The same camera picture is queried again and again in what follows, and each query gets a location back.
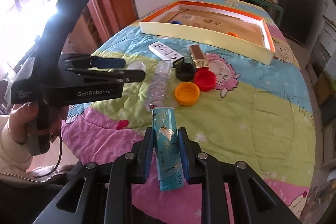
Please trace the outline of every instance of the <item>red bottle cap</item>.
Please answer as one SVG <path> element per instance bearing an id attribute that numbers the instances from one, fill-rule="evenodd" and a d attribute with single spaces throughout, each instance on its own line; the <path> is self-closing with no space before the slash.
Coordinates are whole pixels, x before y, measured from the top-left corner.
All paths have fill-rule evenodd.
<path id="1" fill-rule="evenodd" d="M 216 75 L 209 70 L 199 70 L 195 74 L 194 81 L 201 91 L 209 91 L 216 85 Z"/>

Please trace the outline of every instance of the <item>human hand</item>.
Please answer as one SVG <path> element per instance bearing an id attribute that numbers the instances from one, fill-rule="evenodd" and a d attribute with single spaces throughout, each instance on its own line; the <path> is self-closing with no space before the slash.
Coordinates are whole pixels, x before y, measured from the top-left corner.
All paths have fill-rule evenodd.
<path id="1" fill-rule="evenodd" d="M 23 105 L 14 105 L 9 114 L 8 129 L 11 137 L 17 143 L 25 143 L 27 141 L 27 133 L 25 124 L 32 121 L 39 112 L 37 102 L 30 102 Z M 52 134 L 60 130 L 62 120 L 66 120 L 68 115 L 68 107 L 62 107 L 58 112 L 57 119 L 49 128 L 49 133 Z"/>

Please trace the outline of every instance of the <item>barcode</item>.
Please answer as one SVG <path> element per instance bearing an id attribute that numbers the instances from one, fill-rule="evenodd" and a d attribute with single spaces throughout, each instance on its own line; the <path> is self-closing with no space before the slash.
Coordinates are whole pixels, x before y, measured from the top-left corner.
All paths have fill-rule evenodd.
<path id="1" fill-rule="evenodd" d="M 192 20 L 193 16 L 182 15 L 181 18 Z"/>

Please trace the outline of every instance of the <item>zipper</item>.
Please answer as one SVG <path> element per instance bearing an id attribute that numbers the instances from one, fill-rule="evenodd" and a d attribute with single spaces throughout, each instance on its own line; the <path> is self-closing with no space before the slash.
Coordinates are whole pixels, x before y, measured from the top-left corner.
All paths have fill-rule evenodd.
<path id="1" fill-rule="evenodd" d="M 11 173 L 5 173 L 5 172 L 1 172 L 1 171 L 0 171 L 0 175 L 6 175 L 6 176 L 17 177 L 17 178 L 20 178 L 20 179 L 23 179 L 23 180 L 27 180 L 27 181 L 29 181 L 29 182 L 44 183 L 44 182 L 49 181 L 49 180 L 52 179 L 54 176 L 57 176 L 57 175 L 59 175 L 59 174 L 52 175 L 51 177 L 47 178 L 46 180 L 32 180 L 32 179 L 28 179 L 28 178 L 25 178 L 25 177 L 20 176 L 20 175 L 11 174 Z"/>

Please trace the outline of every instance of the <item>gold bird illustration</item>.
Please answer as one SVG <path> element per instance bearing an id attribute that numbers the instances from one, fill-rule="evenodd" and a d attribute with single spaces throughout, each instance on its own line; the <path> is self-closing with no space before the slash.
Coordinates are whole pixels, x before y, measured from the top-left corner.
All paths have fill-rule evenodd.
<path id="1" fill-rule="evenodd" d="M 168 138 L 169 141 L 171 141 L 171 138 L 174 135 L 174 131 L 172 131 L 171 129 L 167 129 L 166 126 L 162 126 L 159 129 L 159 134 L 162 133 L 164 136 L 166 136 Z"/>

